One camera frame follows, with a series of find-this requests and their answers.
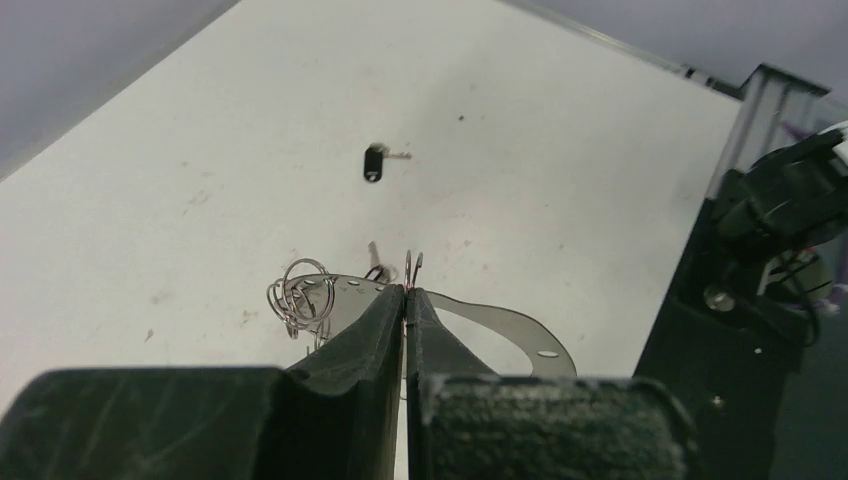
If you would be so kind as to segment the small key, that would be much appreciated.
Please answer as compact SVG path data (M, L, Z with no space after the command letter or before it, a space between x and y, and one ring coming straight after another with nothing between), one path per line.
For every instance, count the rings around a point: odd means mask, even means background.
M370 258L370 268L365 274L365 278L382 284L393 283L398 277L398 270L396 267L384 263L381 260L378 246L375 241L371 241L368 244L368 253Z

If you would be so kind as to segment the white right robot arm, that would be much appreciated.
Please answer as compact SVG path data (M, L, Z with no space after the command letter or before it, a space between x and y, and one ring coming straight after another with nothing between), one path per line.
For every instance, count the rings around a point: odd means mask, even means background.
M847 126L719 177L635 373L690 415L711 479L847 475Z

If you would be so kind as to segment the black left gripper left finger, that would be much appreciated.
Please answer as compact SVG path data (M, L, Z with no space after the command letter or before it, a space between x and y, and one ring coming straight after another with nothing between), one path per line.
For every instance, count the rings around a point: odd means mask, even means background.
M46 372L1 422L5 479L389 479L404 290L287 369Z

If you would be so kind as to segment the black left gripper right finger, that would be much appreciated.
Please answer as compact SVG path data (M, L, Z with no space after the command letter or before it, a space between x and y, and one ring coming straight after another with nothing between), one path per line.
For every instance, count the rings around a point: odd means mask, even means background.
M500 376L439 319L406 304L412 479L699 479L694 426L660 383Z

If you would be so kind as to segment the metal ring plate with keyrings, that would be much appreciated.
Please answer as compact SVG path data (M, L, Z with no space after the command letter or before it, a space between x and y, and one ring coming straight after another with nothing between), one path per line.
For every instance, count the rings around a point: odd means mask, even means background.
M289 336L311 334L311 350L316 351L356 322L389 284L367 280L365 275L332 273L315 259L300 258L268 286L266 298L286 325ZM456 315L515 345L528 357L533 375L577 374L564 345L538 320L507 308L469 303L434 291L427 296L437 313Z

